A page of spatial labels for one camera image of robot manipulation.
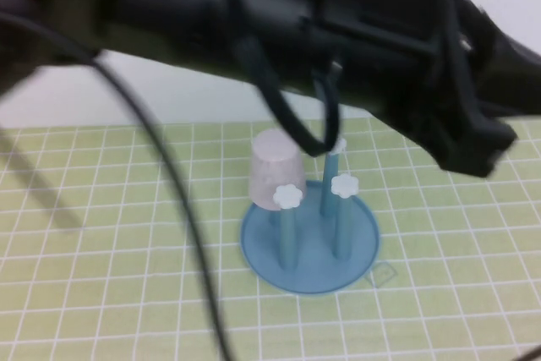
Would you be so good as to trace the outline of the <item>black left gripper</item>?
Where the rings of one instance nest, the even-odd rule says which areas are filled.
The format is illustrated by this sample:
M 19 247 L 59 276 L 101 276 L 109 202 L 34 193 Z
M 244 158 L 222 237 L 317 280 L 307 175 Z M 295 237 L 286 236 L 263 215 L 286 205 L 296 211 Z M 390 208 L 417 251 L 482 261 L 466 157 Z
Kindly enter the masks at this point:
M 516 132 L 503 118 L 540 114 L 540 56 L 468 0 L 436 0 L 438 52 L 380 120 L 421 146 L 440 169 L 488 177 Z

